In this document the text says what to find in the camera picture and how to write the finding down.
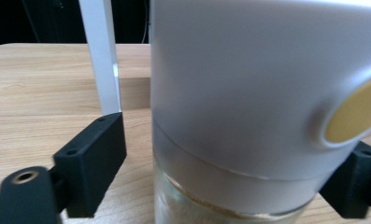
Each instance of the white pole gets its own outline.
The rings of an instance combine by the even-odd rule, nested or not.
[[[79,0],[103,115],[121,112],[119,68],[110,0]]]

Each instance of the screw hole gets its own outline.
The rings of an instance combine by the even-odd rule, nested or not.
[[[68,155],[68,156],[72,156],[72,155],[75,155],[75,154],[77,154],[77,151],[74,150],[74,149],[69,150],[69,151],[66,152],[66,155]]]
[[[364,155],[367,155],[367,156],[371,156],[371,152],[370,151],[362,151]]]
[[[21,173],[19,175],[16,175],[16,177],[14,177],[12,179],[12,183],[13,184],[23,184],[23,183],[27,183],[31,180],[33,180],[35,177],[37,177],[37,175],[39,174],[39,172],[37,171],[26,171],[24,173]]]

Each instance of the dark background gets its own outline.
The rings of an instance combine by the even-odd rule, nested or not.
[[[148,43],[149,0],[112,0],[117,43]],[[0,0],[0,45],[86,43],[78,0]]]

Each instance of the wooden table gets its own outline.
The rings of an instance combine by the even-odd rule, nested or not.
[[[64,223],[153,223],[150,46],[118,45],[128,157],[94,219]],[[0,182],[25,167],[53,165],[51,155],[100,117],[86,45],[0,46]],[[371,145],[371,135],[364,139]],[[345,220],[317,196],[297,223]]]

